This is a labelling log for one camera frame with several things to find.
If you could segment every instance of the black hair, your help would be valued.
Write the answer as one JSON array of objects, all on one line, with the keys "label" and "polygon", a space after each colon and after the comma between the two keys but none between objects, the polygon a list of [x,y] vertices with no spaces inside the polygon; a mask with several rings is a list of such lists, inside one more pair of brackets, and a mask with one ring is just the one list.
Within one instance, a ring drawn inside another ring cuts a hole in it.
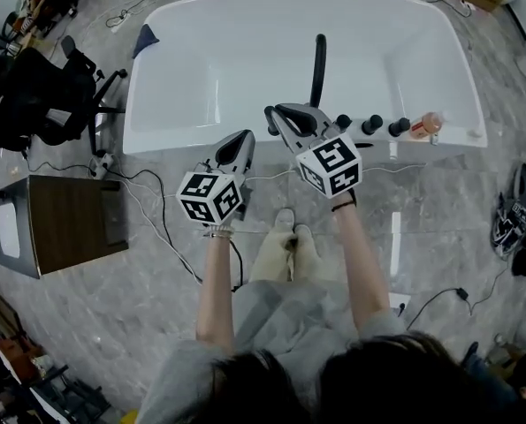
[{"label": "black hair", "polygon": [[212,392],[179,421],[186,424],[309,424],[290,377],[269,352],[245,353],[214,365]]},{"label": "black hair", "polygon": [[435,338],[413,332],[362,341],[320,375],[318,424],[461,422],[486,415],[480,390]]}]

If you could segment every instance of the black and white cube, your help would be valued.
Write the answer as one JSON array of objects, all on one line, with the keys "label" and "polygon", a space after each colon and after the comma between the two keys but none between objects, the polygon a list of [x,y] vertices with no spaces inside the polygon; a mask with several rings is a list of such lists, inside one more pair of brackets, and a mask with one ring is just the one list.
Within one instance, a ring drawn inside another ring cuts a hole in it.
[{"label": "black and white cube", "polygon": [[243,202],[233,174],[188,172],[176,193],[188,220],[222,224]]},{"label": "black and white cube", "polygon": [[298,154],[296,161],[303,179],[328,198],[362,180],[361,155],[346,133]]}]

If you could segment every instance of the marble floor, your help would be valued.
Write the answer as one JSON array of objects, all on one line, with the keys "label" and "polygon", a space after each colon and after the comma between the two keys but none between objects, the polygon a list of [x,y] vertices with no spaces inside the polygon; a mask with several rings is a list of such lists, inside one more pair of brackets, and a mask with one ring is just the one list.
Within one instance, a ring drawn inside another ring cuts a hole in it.
[{"label": "marble floor", "polygon": [[[114,34],[104,25],[105,20],[136,0],[81,0],[78,17],[69,25],[62,21],[50,39],[70,34],[106,74],[121,67],[130,71],[134,39],[143,20],[159,5],[172,1],[176,0],[148,0],[148,6]],[[466,11],[457,0],[447,2]],[[472,301],[490,291],[494,277],[506,267],[490,248],[492,211],[499,191],[507,189],[513,168],[526,162],[526,79],[514,61],[522,47],[514,22],[501,8],[492,14],[473,11],[463,18],[445,4],[438,5],[452,21],[468,57],[484,110],[489,147],[395,174],[382,170],[364,173],[364,182],[356,190],[360,212],[392,291],[412,295],[403,315],[407,321],[444,288],[463,287]],[[65,62],[60,48],[52,61]],[[127,86],[128,80],[114,89],[108,96],[110,102],[123,103]],[[194,166],[197,150],[166,151],[149,162],[123,156],[122,126],[121,118],[104,134],[103,146],[118,154],[125,173],[152,169],[162,176],[166,193],[174,193],[183,172]],[[85,164],[89,154],[84,137],[60,147],[35,140],[29,162],[32,168],[44,161],[57,167]],[[287,168],[256,157],[254,174],[269,177]],[[42,167],[40,173],[86,175],[83,169],[58,173],[48,167]],[[27,174],[20,155],[0,153],[0,187]],[[154,178],[142,175],[136,181],[158,193]],[[295,174],[250,184],[255,190],[253,200],[235,237],[247,273],[277,211],[290,207],[297,221],[308,224],[316,234],[318,250],[331,270],[342,274],[341,248],[325,200],[316,193],[315,199],[308,200],[307,187]],[[147,189],[132,188],[148,215],[160,224],[158,197]],[[101,385],[106,397],[122,410],[139,406],[171,344],[194,336],[199,292],[194,279],[156,237],[128,194],[126,213],[130,244],[126,252],[39,281],[0,267],[0,292],[16,307],[28,333],[58,363],[67,363],[85,382]],[[197,227],[184,220],[172,199],[168,200],[166,218],[175,246],[201,271],[205,246]],[[397,233],[393,232],[395,219],[401,221]],[[399,242],[400,256],[395,262],[393,250]],[[237,276],[237,272],[233,260],[233,274]],[[496,332],[513,335],[525,314],[526,280],[507,274],[473,315],[465,303],[447,294],[425,310],[415,327],[439,337],[460,356],[475,339],[485,349]]]}]

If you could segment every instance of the wrist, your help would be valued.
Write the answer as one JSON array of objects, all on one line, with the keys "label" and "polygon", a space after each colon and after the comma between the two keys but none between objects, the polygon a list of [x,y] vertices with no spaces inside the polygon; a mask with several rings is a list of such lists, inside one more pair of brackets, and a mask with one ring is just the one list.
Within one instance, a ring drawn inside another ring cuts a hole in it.
[{"label": "wrist", "polygon": [[353,197],[351,196],[351,193],[349,192],[343,192],[342,194],[338,194],[337,196],[332,198],[332,207],[338,206],[339,204],[343,204],[345,202],[353,201]]},{"label": "wrist", "polygon": [[357,199],[355,198],[353,189],[332,198],[332,212],[334,213],[343,208],[351,208],[353,206],[357,207]]},{"label": "wrist", "polygon": [[234,232],[235,230],[233,229],[232,226],[228,226],[226,224],[220,224],[220,225],[212,224],[203,233],[203,236],[209,237],[212,239],[213,238],[231,239]]}]

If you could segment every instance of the bracelet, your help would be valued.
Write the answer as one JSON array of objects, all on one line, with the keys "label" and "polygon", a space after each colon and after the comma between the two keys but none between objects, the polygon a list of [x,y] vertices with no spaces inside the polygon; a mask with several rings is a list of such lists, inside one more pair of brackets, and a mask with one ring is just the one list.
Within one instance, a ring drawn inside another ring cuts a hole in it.
[{"label": "bracelet", "polygon": [[354,204],[355,207],[357,207],[357,198],[354,195],[354,191],[352,188],[349,190],[349,194],[351,195],[352,200],[348,202],[344,202],[343,204],[338,204],[337,206],[332,207],[332,212],[335,212],[339,208],[344,208],[345,206],[350,206],[351,204]]},{"label": "bracelet", "polygon": [[230,239],[235,230],[231,226],[221,224],[219,226],[211,225],[203,234],[204,237],[220,237],[222,239]]}]

